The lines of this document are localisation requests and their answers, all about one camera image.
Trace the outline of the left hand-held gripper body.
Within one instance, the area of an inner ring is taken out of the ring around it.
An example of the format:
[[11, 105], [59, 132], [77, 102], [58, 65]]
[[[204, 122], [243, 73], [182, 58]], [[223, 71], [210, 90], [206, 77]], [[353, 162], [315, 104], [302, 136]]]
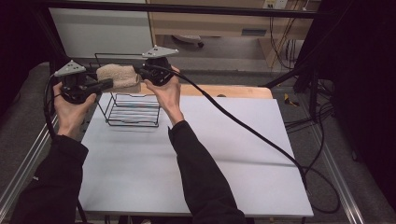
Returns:
[[62, 82], [63, 98], [74, 105], [80, 105], [97, 92], [97, 81], [87, 72], [85, 66], [71, 60], [54, 73]]

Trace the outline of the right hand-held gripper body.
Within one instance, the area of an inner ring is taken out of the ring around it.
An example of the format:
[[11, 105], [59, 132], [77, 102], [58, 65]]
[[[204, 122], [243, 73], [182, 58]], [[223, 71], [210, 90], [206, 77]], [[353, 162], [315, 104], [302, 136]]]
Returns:
[[141, 68], [141, 77], [155, 86], [165, 85], [173, 76], [172, 66], [167, 56], [178, 54], [177, 49], [154, 46], [142, 54], [145, 62]]

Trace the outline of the beige towel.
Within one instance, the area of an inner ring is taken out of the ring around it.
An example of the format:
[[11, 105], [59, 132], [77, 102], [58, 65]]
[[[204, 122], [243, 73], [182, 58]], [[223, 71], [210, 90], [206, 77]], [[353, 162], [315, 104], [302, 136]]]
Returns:
[[112, 78], [113, 86], [106, 92], [140, 92], [140, 76], [131, 65], [107, 64], [96, 70], [100, 81]]

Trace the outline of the black wire rack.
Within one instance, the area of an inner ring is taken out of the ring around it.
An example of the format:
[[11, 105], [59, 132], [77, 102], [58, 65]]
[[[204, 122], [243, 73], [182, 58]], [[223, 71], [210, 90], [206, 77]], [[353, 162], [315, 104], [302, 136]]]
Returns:
[[[106, 64], [97, 61], [99, 67]], [[159, 103], [147, 93], [106, 92], [98, 103], [105, 122], [110, 126], [158, 127]]]

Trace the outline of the person's left hand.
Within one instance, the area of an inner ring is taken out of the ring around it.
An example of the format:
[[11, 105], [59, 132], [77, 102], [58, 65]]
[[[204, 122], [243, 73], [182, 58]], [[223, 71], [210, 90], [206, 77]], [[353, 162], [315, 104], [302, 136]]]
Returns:
[[83, 104], [73, 105], [62, 97], [62, 86], [63, 84], [59, 82], [53, 87], [53, 92], [56, 94], [54, 106], [59, 120], [57, 134], [77, 139], [80, 133], [80, 125], [95, 102], [96, 94], [92, 93]]

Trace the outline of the person's right hand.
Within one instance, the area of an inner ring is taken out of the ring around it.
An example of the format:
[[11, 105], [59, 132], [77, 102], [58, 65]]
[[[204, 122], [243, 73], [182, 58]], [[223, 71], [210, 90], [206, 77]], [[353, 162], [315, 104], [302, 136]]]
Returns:
[[180, 83], [178, 77], [172, 77], [165, 85], [159, 87], [152, 84], [149, 80], [144, 80], [147, 88], [152, 91], [167, 114], [172, 125], [176, 125], [184, 119], [180, 110]]

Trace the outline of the grey chair base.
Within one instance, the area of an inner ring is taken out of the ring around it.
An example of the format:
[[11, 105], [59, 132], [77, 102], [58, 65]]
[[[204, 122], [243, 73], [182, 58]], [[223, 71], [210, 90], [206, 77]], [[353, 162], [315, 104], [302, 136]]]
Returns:
[[173, 38], [190, 44], [195, 44], [199, 48], [202, 48], [205, 44], [202, 42], [202, 39], [198, 35], [173, 35]]

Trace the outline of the white panel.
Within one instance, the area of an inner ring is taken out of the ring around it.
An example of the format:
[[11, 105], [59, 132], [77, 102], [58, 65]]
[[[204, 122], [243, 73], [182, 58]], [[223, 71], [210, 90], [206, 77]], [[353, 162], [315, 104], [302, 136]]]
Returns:
[[152, 47], [147, 13], [65, 8], [49, 11], [69, 57], [141, 54]]

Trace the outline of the wooden desk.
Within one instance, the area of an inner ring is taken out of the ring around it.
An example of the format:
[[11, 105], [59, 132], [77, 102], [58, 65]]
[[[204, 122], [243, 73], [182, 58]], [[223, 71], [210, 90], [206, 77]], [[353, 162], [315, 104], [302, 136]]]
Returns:
[[[264, 8], [264, 0], [147, 0], [149, 4]], [[315, 0], [288, 0], [287, 10], [316, 11]], [[311, 19], [259, 18], [250, 16], [207, 15], [150, 12], [148, 14], [153, 41], [160, 45], [166, 35], [247, 36], [259, 40], [269, 67], [278, 63], [289, 40], [304, 40]]]

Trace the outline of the yellow black tape piece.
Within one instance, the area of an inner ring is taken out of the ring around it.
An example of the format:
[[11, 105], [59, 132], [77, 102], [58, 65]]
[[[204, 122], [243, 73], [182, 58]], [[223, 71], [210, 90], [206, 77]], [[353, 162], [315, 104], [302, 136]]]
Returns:
[[286, 105], [293, 105], [293, 106], [296, 106], [296, 107], [300, 106], [300, 104], [298, 102], [292, 101], [290, 99], [290, 96], [288, 94], [286, 94], [286, 93], [284, 93], [284, 103]]

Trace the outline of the black curtain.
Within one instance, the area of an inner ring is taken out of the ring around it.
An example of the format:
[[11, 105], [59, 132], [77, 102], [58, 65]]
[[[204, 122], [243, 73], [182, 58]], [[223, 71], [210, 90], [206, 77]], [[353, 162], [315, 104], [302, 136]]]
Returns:
[[396, 211], [396, 0], [321, 0], [300, 53], [334, 84], [353, 149]]

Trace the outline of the black metal frame bar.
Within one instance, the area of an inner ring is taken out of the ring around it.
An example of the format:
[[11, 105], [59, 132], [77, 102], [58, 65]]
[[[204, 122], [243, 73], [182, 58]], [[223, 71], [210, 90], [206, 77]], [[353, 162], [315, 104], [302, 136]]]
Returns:
[[139, 3], [95, 2], [95, 1], [80, 1], [80, 0], [34, 0], [34, 3], [46, 8], [51, 7], [51, 8], [70, 8], [70, 9], [89, 9], [89, 10], [233, 15], [233, 16], [297, 18], [297, 19], [328, 19], [332, 15], [330, 11], [299, 11], [299, 10], [286, 10], [286, 9], [139, 4]]

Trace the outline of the aluminium rail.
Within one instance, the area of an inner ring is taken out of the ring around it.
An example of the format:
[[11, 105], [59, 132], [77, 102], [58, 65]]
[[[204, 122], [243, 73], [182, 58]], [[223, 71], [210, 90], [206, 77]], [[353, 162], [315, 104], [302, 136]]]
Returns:
[[351, 190], [342, 175], [340, 166], [335, 160], [335, 156], [331, 153], [331, 148], [328, 146], [326, 141], [322, 141], [324, 136], [323, 132], [318, 126], [311, 127], [310, 131], [314, 135], [316, 143], [322, 147], [321, 157], [328, 170], [331, 181], [340, 195], [340, 201], [349, 223], [364, 224], [364, 218], [361, 214], [361, 210], [359, 209]]
[[7, 216], [11, 205], [17, 198], [24, 182], [33, 169], [38, 160], [41, 151], [46, 146], [50, 139], [50, 131], [47, 125], [44, 125], [39, 135], [29, 148], [27, 155], [24, 157], [21, 165], [19, 166], [16, 174], [12, 177], [10, 183], [7, 185], [5, 191], [0, 196], [0, 220]]

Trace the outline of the white wall socket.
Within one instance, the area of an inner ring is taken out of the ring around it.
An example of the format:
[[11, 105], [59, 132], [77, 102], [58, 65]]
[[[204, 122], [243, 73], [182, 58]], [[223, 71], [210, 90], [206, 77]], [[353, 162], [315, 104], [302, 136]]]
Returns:
[[288, 0], [264, 0], [263, 7], [270, 9], [285, 9]]

